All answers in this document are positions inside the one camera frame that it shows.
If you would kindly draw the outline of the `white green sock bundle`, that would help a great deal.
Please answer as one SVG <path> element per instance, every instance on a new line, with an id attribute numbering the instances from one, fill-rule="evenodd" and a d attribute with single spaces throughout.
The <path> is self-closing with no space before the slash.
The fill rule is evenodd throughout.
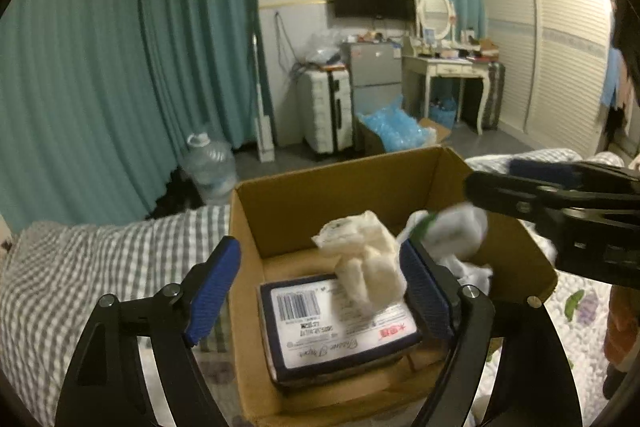
<path id="1" fill-rule="evenodd" d="M 427 254 L 447 268 L 461 286 L 473 285 L 488 295 L 491 267 L 470 261 L 480 250 L 487 232 L 487 212 L 464 202 L 439 212 L 415 211 L 396 239 L 401 244 L 416 234 Z"/>

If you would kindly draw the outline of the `cream lace cloth bundle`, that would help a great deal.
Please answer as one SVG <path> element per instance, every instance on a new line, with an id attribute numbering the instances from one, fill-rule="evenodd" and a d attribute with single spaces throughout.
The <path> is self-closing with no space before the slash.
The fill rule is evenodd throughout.
<path id="1" fill-rule="evenodd" d="M 337 280 L 365 317 L 404 298 L 399 243 L 373 211 L 332 220 L 312 241 L 321 256 L 335 259 Z"/>

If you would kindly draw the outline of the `hanging clothes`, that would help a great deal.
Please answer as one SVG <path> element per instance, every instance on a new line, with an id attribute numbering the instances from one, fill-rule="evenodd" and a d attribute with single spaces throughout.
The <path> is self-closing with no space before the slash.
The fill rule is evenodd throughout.
<path id="1" fill-rule="evenodd" d="M 618 129 L 628 133 L 636 94 L 622 52 L 612 44 L 608 47 L 608 64 L 601 94 L 601 104 L 608 109 L 606 129 L 614 134 Z"/>

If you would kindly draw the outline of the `orange white plush toy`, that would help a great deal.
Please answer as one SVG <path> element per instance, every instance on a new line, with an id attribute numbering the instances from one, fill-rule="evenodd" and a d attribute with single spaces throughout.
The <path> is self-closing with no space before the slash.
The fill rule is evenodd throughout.
<path id="1" fill-rule="evenodd" d="M 604 340 L 608 369 L 603 384 L 605 399 L 612 398 L 639 351 L 639 291 L 613 285 L 608 300 L 608 327 Z"/>

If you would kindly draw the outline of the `blue basket under table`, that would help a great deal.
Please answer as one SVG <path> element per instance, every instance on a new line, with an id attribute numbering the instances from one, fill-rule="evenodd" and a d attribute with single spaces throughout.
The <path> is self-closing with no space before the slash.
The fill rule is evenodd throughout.
<path id="1" fill-rule="evenodd" d="M 428 118 L 442 127 L 452 129 L 457 120 L 458 106 L 453 98 L 436 98 L 428 108 Z"/>

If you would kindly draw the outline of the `white louvered wardrobe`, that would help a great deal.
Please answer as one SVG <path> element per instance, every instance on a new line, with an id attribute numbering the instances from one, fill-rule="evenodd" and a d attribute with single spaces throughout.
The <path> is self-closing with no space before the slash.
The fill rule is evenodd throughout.
<path id="1" fill-rule="evenodd" d="M 611 0 L 485 0 L 504 73 L 499 126 L 533 147 L 596 150 Z"/>

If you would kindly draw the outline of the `box of blue bags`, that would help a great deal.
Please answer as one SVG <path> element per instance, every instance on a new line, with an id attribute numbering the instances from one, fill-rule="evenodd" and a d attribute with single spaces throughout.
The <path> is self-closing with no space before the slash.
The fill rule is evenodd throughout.
<path id="1" fill-rule="evenodd" d="M 416 120 L 402 108 L 404 98 L 398 98 L 375 112 L 357 114 L 357 129 L 361 134 L 363 153 L 375 156 L 442 145 L 451 134 L 447 127 L 428 118 Z"/>

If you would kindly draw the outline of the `white dressing table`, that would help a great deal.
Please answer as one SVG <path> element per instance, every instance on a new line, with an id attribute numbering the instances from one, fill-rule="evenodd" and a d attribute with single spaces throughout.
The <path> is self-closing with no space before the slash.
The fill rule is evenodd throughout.
<path id="1" fill-rule="evenodd" d="M 484 133 L 483 118 L 490 93 L 487 63 L 466 58 L 435 58 L 420 56 L 410 37 L 404 38 L 401 48 L 402 108 L 410 116 L 427 117 L 431 106 L 432 80 L 459 80 L 457 120 L 461 119 L 466 80 L 476 80 L 482 86 L 476 112 L 476 132 Z"/>

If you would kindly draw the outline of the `white oval vanity mirror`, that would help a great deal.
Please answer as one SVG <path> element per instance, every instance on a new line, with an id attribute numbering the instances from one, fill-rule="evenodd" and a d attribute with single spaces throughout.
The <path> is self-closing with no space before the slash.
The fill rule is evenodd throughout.
<path id="1" fill-rule="evenodd" d="M 456 12 L 450 0 L 418 0 L 416 16 L 420 24 L 421 34 L 431 31 L 436 40 L 454 38 Z"/>

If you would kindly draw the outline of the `dark tissue paper box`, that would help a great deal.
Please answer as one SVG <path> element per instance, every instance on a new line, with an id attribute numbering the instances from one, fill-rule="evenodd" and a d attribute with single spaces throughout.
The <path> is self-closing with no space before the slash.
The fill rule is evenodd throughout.
<path id="1" fill-rule="evenodd" d="M 403 355 L 422 340 L 407 303 L 366 317 L 334 275 L 265 283 L 257 291 L 271 379 L 305 387 Z"/>

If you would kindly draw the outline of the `silver mini fridge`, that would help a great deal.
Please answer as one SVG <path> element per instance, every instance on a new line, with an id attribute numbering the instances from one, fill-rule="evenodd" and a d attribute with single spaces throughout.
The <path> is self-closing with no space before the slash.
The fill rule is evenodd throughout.
<path id="1" fill-rule="evenodd" d="M 397 102 L 402 92 L 401 54 L 393 43 L 342 44 L 352 85 L 352 108 L 369 115 Z"/>

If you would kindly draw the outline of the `brown cardboard box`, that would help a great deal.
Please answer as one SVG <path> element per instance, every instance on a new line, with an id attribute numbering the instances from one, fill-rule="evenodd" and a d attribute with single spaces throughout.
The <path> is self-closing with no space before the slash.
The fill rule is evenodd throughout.
<path id="1" fill-rule="evenodd" d="M 470 168 L 442 147 L 408 150 L 241 183 L 231 196 L 230 232 L 241 251 L 229 294 L 236 382 L 244 416 L 258 426 L 339 426 L 423 399 L 440 369 L 421 348 L 382 369 L 299 390 L 269 374 L 258 289 L 338 262 L 382 254 L 418 210 L 463 198 Z"/>

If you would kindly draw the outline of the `clear water jug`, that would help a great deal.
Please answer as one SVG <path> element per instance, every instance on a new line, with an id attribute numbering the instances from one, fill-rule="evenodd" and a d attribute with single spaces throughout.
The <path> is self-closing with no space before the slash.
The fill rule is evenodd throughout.
<path id="1" fill-rule="evenodd" d="M 186 147 L 183 169 L 201 200 L 205 205 L 226 205 L 239 180 L 231 146 L 201 132 L 190 134 Z"/>

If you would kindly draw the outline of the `clear plastic bag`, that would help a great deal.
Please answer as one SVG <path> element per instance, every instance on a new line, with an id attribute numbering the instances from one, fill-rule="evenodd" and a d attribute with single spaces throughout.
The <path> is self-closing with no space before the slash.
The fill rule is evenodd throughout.
<path id="1" fill-rule="evenodd" d="M 305 46 L 305 62 L 320 66 L 335 63 L 340 59 L 342 43 L 343 35 L 338 29 L 315 32 Z"/>

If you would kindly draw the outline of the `teal left curtain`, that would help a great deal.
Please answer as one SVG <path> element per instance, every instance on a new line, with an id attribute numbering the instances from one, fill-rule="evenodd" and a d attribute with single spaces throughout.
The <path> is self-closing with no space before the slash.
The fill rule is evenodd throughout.
<path id="1" fill-rule="evenodd" d="M 1 17 L 1 213 L 123 225 L 192 133 L 256 139 L 257 0 L 11 0 Z"/>

